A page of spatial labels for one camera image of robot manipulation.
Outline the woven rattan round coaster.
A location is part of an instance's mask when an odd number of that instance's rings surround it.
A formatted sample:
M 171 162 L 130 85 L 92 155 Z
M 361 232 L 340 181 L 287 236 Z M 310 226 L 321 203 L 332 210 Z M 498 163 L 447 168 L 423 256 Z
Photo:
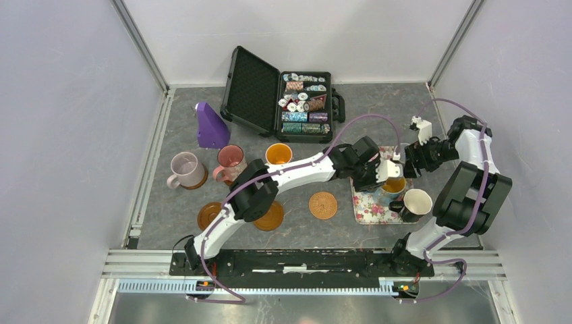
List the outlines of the woven rattan round coaster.
M 325 191 L 313 194 L 309 199 L 308 207 L 311 214 L 321 220 L 332 218 L 338 211 L 335 196 Z

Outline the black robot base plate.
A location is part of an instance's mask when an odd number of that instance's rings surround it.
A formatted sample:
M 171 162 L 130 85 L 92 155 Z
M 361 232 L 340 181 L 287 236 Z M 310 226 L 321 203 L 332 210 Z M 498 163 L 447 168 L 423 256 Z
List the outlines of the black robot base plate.
M 375 288 L 380 278 L 432 277 L 426 261 L 399 262 L 387 250 L 230 250 L 206 261 L 228 288 Z

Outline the blue mug yellow inside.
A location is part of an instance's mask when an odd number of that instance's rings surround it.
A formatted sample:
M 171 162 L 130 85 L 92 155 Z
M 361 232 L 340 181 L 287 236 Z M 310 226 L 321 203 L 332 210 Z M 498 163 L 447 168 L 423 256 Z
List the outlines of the blue mug yellow inside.
M 376 190 L 374 199 L 382 206 L 389 206 L 391 202 L 397 200 L 406 187 L 405 178 L 388 179 L 384 185 Z

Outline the lavender ceramic mug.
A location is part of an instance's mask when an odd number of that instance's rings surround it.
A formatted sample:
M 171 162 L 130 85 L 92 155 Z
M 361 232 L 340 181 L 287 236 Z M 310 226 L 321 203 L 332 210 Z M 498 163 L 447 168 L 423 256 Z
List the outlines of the lavender ceramic mug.
M 178 153 L 171 160 L 170 168 L 172 175 L 167 178 L 167 186 L 172 190 L 176 189 L 177 187 L 182 187 L 178 181 L 178 176 L 191 172 L 199 164 L 203 163 L 198 160 L 195 154 L 190 152 Z

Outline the brown wooden coaster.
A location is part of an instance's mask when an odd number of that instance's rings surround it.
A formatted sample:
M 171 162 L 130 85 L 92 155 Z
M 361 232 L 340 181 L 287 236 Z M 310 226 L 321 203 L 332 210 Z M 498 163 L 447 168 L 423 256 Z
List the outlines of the brown wooden coaster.
M 197 216 L 198 227 L 204 231 L 221 212 L 219 202 L 210 202 L 204 205 Z
M 284 220 L 283 206 L 274 201 L 267 213 L 254 221 L 254 226 L 259 230 L 270 232 L 277 229 Z
M 197 165 L 191 172 L 178 176 L 180 186 L 187 190 L 197 189 L 208 179 L 208 170 L 203 164 Z

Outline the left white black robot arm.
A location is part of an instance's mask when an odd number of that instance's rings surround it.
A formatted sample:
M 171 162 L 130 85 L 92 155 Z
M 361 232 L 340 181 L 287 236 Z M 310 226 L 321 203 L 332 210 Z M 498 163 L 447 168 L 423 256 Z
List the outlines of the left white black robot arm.
M 263 217 L 276 197 L 290 189 L 315 182 L 351 178 L 355 191 L 382 186 L 401 168 L 392 159 L 381 158 L 379 147 L 369 137 L 355 144 L 339 144 L 307 159 L 282 165 L 252 161 L 230 187 L 221 210 L 198 236 L 185 244 L 186 266 L 204 275 L 212 266 L 222 245 L 245 223 Z

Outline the pink ceramic mug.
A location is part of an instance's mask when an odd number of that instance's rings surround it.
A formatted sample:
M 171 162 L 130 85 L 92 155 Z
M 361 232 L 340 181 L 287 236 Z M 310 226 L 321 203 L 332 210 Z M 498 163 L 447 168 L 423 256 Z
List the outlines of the pink ceramic mug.
M 230 185 L 246 168 L 246 158 L 242 148 L 237 145 L 223 147 L 217 155 L 218 166 L 214 169 L 212 177 L 217 182 Z

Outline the floral mug orange inside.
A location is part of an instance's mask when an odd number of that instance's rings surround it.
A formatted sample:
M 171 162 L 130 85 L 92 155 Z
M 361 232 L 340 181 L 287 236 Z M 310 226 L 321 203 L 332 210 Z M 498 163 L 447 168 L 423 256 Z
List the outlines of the floral mug orange inside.
M 289 163 L 293 158 L 291 148 L 284 143 L 275 143 L 270 145 L 265 152 L 267 163 L 272 165 L 281 165 Z

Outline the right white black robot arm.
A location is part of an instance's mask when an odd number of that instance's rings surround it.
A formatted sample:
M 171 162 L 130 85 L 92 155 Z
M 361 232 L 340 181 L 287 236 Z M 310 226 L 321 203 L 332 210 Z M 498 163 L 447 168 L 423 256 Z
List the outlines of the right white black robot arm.
M 405 148 L 405 178 L 433 172 L 447 161 L 458 165 L 433 204 L 431 220 L 394 245 L 389 265 L 397 275 L 421 271 L 434 252 L 453 240 L 486 233 L 513 185 L 494 164 L 492 131 L 485 123 L 458 117 L 445 139 L 433 136 L 430 126 L 419 117 L 412 119 L 419 139 Z

